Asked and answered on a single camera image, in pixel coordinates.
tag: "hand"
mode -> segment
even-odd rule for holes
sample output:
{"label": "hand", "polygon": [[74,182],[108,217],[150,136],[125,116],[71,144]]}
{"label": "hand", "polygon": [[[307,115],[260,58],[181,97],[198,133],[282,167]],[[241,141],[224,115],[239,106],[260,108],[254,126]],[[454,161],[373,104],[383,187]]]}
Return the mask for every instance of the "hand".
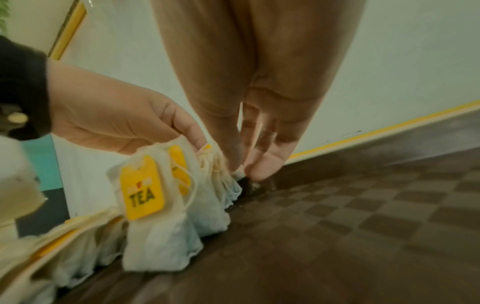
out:
{"label": "hand", "polygon": [[151,3],[193,109],[230,169],[244,162],[246,174],[258,181],[283,166],[305,132],[350,44],[364,0]]}
{"label": "hand", "polygon": [[122,154],[179,134],[197,149],[207,143],[192,116],[163,94],[56,61],[47,79],[52,132],[70,142]]}

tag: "brown checkered pattern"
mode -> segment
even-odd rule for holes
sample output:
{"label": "brown checkered pattern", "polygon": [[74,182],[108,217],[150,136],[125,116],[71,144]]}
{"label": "brown checkered pattern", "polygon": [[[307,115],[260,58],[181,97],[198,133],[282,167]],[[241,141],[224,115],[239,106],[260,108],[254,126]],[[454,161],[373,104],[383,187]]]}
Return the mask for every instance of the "brown checkered pattern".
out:
{"label": "brown checkered pattern", "polygon": [[238,203],[180,273],[100,271],[60,303],[480,302],[480,152]]}

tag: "yellow frame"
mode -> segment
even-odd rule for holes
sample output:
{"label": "yellow frame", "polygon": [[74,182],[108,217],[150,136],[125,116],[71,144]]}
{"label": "yellow frame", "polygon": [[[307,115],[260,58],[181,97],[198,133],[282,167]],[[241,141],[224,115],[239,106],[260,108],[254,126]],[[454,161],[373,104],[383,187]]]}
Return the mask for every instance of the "yellow frame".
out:
{"label": "yellow frame", "polygon": [[[79,28],[80,24],[82,23],[85,15],[87,14],[87,11],[85,10],[85,6],[82,2],[79,2],[77,6],[75,7],[69,21],[67,22],[67,25],[65,26],[65,29],[63,33],[61,34],[60,38],[58,39],[57,43],[55,44],[53,51],[50,55],[51,58],[55,60],[59,60],[67,46],[69,45],[70,41],[72,40],[72,37],[75,35],[75,32]],[[461,112],[465,112],[468,110],[474,110],[473,108],[475,107],[480,107],[480,100],[470,102],[461,106],[457,106],[451,109],[447,109],[444,111],[440,111],[437,113],[433,113],[430,115],[414,118],[407,120],[405,122],[381,128],[375,131],[371,131],[368,133],[364,133],[361,135],[357,135],[354,137],[350,137],[347,139],[343,139],[328,145],[324,145],[321,147],[313,148],[310,150],[306,150],[303,152],[299,152],[296,154],[292,154],[290,156],[290,160],[293,160],[295,158],[304,158],[308,154],[321,154],[322,150],[327,150],[327,149],[332,149],[340,145],[347,145],[347,144],[353,144],[356,141],[366,141],[368,140],[369,137],[373,136],[379,136],[382,133],[387,133],[387,132],[392,132],[392,131],[400,131],[401,129],[406,129],[408,127],[413,127],[413,125],[419,125],[419,124],[426,124],[430,121],[446,118],[449,116],[453,116],[455,114],[460,114]]]}

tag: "yellow trim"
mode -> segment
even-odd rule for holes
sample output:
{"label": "yellow trim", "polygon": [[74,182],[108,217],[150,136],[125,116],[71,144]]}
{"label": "yellow trim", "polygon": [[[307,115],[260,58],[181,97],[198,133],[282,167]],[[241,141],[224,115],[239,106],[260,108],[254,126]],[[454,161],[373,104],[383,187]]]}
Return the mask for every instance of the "yellow trim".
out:
{"label": "yellow trim", "polygon": [[[54,49],[51,53],[51,56],[50,56],[51,58],[59,60],[62,57],[65,49],[69,45],[70,41],[72,40],[72,37],[74,36],[74,34],[77,31],[80,24],[82,23],[82,20],[84,19],[86,14],[87,14],[87,11],[85,9],[84,4],[82,2],[79,2],[79,4],[75,7],[75,10],[73,11],[67,25],[65,26],[65,29],[60,36],[60,39],[55,44],[55,47],[54,47]],[[464,104],[464,105],[461,105],[461,106],[457,106],[457,107],[447,109],[447,110],[444,110],[444,111],[440,111],[440,112],[437,112],[437,113],[433,113],[433,114],[430,114],[430,115],[426,115],[426,116],[414,118],[414,119],[411,119],[411,120],[407,120],[405,122],[402,122],[402,123],[399,123],[399,124],[396,124],[396,125],[393,125],[393,126],[381,128],[381,129],[371,131],[371,132],[368,132],[368,133],[364,133],[364,134],[361,134],[361,135],[357,135],[357,136],[354,136],[354,137],[351,137],[351,138],[343,139],[343,140],[340,140],[340,141],[337,141],[337,142],[334,142],[334,143],[331,143],[331,144],[328,144],[328,145],[324,145],[324,146],[321,146],[321,147],[317,147],[317,148],[313,148],[313,149],[306,150],[306,151],[303,151],[303,152],[299,152],[299,153],[296,153],[296,154],[292,154],[289,159],[305,156],[305,155],[315,153],[315,152],[318,152],[318,151],[321,151],[321,150],[325,150],[325,149],[328,149],[328,148],[332,148],[332,147],[339,146],[339,145],[342,145],[342,144],[346,144],[346,143],[349,143],[349,142],[353,142],[353,141],[356,141],[356,140],[364,139],[364,138],[374,136],[374,135],[377,135],[377,134],[380,134],[380,133],[383,133],[383,132],[388,132],[388,131],[392,131],[392,130],[395,130],[395,129],[403,128],[403,127],[406,127],[406,126],[409,126],[409,125],[412,125],[412,124],[416,124],[416,123],[420,123],[420,122],[424,122],[424,121],[427,121],[427,120],[430,120],[430,119],[433,119],[433,118],[438,118],[438,117],[443,116],[443,115],[451,114],[453,112],[457,112],[457,111],[464,110],[464,109],[474,107],[474,106],[478,106],[478,105],[480,105],[480,100],[473,101],[473,102],[470,102],[470,103],[467,103],[467,104]]]}
{"label": "yellow trim", "polygon": [[75,32],[79,28],[82,20],[84,19],[87,11],[82,2],[79,2],[75,9],[73,10],[70,19],[68,20],[60,38],[56,42],[53,51],[51,52],[50,58],[59,60],[65,52],[65,49],[72,40],[72,37],[75,35]]}
{"label": "yellow trim", "polygon": [[452,112],[464,110],[464,109],[474,107],[474,106],[478,106],[478,105],[480,105],[480,100],[473,101],[473,102],[470,102],[470,103],[467,103],[467,104],[464,104],[464,105],[461,105],[461,106],[457,106],[457,107],[447,109],[447,110],[444,110],[444,111],[440,111],[440,112],[437,112],[437,113],[433,113],[433,114],[430,114],[430,115],[426,115],[426,116],[414,118],[414,119],[411,119],[411,120],[407,120],[405,122],[402,122],[402,123],[399,123],[399,124],[396,124],[396,125],[393,125],[393,126],[389,126],[389,127],[385,127],[385,128],[382,128],[382,129],[378,129],[378,130],[375,130],[375,131],[368,132],[368,133],[364,133],[364,134],[361,134],[361,135],[353,136],[351,138],[343,139],[343,140],[340,140],[340,141],[337,141],[337,142],[334,142],[334,143],[331,143],[331,144],[328,144],[328,145],[324,145],[324,146],[321,146],[321,147],[318,147],[318,148],[313,148],[313,149],[310,149],[310,150],[306,150],[306,151],[303,151],[303,152],[292,154],[290,156],[290,159],[300,157],[300,156],[304,156],[304,155],[307,155],[307,154],[310,154],[310,153],[315,153],[315,152],[318,152],[318,151],[321,151],[321,150],[324,150],[324,149],[332,148],[332,147],[335,147],[335,146],[338,146],[338,145],[342,145],[342,144],[345,144],[345,143],[348,143],[348,142],[363,139],[363,138],[366,138],[366,137],[369,137],[369,136],[377,135],[377,134],[380,134],[380,133],[383,133],[383,132],[388,132],[388,131],[391,131],[391,130],[394,130],[394,129],[406,127],[408,125],[423,122],[423,121],[426,121],[426,120],[437,118],[439,116],[443,116],[443,115],[446,115],[446,114],[450,114]]}

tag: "gold button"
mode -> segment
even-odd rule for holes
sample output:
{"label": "gold button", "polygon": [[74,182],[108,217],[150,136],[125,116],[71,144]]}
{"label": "gold button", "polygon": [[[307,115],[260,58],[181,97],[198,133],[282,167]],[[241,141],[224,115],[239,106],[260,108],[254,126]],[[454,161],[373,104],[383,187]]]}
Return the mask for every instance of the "gold button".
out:
{"label": "gold button", "polygon": [[7,119],[14,124],[24,124],[29,120],[29,117],[21,112],[13,112],[7,116]]}

